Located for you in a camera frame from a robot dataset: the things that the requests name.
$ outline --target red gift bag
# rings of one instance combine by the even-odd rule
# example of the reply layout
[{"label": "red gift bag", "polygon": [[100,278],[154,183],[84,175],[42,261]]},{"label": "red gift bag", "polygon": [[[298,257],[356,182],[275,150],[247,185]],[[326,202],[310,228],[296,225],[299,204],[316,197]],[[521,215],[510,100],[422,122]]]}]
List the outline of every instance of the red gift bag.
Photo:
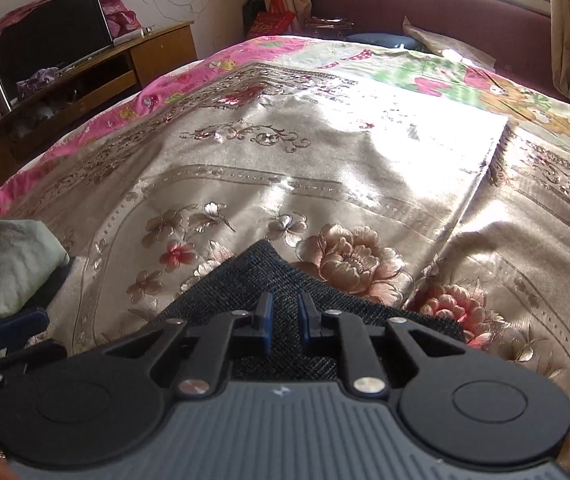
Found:
[{"label": "red gift bag", "polygon": [[247,39],[283,34],[295,17],[296,14],[287,10],[283,0],[270,0],[270,9],[256,15],[252,28],[247,33]]}]

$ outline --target television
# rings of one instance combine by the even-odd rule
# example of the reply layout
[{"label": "television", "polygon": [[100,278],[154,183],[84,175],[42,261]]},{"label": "television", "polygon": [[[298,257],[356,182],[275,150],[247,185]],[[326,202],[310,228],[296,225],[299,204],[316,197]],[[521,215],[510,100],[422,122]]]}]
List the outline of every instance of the television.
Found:
[{"label": "television", "polygon": [[0,79],[9,99],[16,83],[41,68],[64,68],[113,44],[99,0],[50,0],[0,35]]}]

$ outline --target blue pillow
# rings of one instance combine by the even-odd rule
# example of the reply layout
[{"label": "blue pillow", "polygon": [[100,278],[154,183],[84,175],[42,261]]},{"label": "blue pillow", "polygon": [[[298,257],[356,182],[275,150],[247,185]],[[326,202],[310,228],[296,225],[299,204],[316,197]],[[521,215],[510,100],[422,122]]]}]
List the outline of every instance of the blue pillow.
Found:
[{"label": "blue pillow", "polygon": [[407,36],[395,36],[384,32],[367,32],[365,34],[352,34],[345,41],[365,43],[368,45],[386,46],[387,48],[406,48],[407,50],[421,50],[423,44]]}]

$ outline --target pink bed sheet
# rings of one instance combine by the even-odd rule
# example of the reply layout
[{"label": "pink bed sheet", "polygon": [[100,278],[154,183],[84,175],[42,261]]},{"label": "pink bed sheet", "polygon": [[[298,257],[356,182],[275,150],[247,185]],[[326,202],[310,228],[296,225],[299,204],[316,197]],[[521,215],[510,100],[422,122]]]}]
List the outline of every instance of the pink bed sheet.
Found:
[{"label": "pink bed sheet", "polygon": [[11,204],[23,197],[65,157],[100,139],[133,120],[148,115],[193,92],[222,73],[253,61],[271,61],[282,54],[295,52],[308,43],[305,39],[264,36],[231,46],[198,63],[192,69],[161,76],[127,102],[98,114],[84,128],[56,143],[32,166],[9,178],[0,187],[0,216]]}]

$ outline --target bedspread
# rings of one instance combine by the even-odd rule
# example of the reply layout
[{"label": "bedspread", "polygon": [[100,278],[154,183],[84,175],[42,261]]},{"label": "bedspread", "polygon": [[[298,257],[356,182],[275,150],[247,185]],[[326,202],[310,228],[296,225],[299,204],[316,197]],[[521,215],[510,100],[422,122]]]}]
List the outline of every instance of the bedspread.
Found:
[{"label": "bedspread", "polygon": [[426,54],[260,38],[161,78],[38,168],[0,213],[77,256],[47,334],[74,352],[266,238],[570,395],[569,105]]}]

